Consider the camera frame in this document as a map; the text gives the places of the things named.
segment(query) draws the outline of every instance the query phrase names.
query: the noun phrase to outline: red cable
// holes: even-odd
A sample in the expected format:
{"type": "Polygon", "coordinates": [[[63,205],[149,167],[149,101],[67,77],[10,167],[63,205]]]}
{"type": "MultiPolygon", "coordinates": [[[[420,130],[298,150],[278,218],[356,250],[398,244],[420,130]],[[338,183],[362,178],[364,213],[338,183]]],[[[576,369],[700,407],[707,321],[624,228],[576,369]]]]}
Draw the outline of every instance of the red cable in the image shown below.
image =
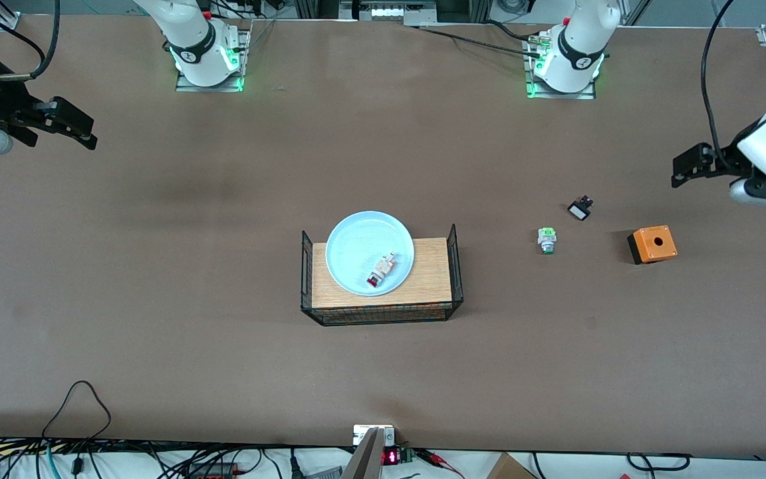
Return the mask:
{"type": "Polygon", "coordinates": [[[444,460],[437,454],[432,454],[432,452],[431,452],[431,461],[434,461],[434,463],[436,463],[437,466],[443,468],[444,470],[450,470],[451,472],[459,476],[461,479],[465,479],[465,476],[463,476],[463,473],[457,470],[456,467],[451,466],[451,464],[448,464],[446,460],[444,460]]]}
{"type": "Polygon", "coordinates": [[[442,466],[442,468],[443,468],[444,470],[450,470],[451,472],[453,472],[453,473],[455,473],[457,476],[459,476],[461,479],[465,479],[465,476],[463,476],[463,474],[462,474],[462,473],[461,473],[459,470],[456,470],[456,469],[455,469],[455,467],[451,466],[451,464],[445,463],[445,464],[442,466]]]}

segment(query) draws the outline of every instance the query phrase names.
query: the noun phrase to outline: wooden box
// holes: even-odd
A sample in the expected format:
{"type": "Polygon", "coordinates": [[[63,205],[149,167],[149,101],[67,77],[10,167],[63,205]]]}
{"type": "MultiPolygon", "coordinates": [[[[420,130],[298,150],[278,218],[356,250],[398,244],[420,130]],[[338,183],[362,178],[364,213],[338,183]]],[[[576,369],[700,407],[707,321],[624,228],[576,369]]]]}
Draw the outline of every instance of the wooden box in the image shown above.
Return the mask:
{"type": "Polygon", "coordinates": [[[320,325],[445,321],[463,303],[457,230],[447,238],[413,239],[416,258],[407,279],[393,291],[365,297],[344,290],[327,269],[327,243],[303,232],[301,311],[320,325]]]}

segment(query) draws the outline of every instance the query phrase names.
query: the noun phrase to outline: wooden platform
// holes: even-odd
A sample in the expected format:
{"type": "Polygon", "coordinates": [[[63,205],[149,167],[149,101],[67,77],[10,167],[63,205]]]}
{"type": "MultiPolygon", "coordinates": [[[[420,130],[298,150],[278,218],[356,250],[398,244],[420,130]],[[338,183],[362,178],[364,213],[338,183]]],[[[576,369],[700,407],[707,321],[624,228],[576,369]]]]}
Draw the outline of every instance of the wooden platform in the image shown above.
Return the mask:
{"type": "Polygon", "coordinates": [[[327,243],[313,245],[313,307],[358,307],[451,301],[444,238],[413,239],[416,260],[404,284],[380,296],[353,294],[336,284],[327,269],[327,243]]]}

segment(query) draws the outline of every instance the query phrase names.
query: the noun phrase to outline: digital display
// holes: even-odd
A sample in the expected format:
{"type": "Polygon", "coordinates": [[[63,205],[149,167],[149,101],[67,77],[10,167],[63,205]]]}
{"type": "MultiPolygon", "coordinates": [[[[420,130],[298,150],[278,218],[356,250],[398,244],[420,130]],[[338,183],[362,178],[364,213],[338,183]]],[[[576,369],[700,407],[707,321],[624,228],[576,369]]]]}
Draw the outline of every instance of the digital display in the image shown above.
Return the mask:
{"type": "Polygon", "coordinates": [[[398,448],[384,449],[380,463],[383,464],[383,466],[395,466],[395,464],[401,464],[401,452],[398,448]]]}

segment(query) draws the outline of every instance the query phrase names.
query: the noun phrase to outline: teal cable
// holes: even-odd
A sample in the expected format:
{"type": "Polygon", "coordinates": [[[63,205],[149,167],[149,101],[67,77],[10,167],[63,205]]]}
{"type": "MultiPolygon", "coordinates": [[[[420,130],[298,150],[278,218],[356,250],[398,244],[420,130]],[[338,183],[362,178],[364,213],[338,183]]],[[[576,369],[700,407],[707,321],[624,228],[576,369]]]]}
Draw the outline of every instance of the teal cable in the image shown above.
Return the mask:
{"type": "Polygon", "coordinates": [[[52,461],[52,444],[46,443],[46,459],[49,460],[49,469],[52,470],[52,475],[55,479],[61,479],[61,474],[58,474],[58,468],[55,467],[55,461],[52,461]]]}
{"type": "Polygon", "coordinates": [[[90,2],[88,2],[88,0],[82,0],[82,2],[83,2],[85,5],[87,5],[87,6],[88,6],[88,8],[90,9],[90,11],[92,11],[92,12],[94,12],[94,13],[99,13],[99,12],[98,12],[98,10],[97,10],[97,9],[95,9],[95,8],[94,8],[94,6],[90,4],[90,2]]]}

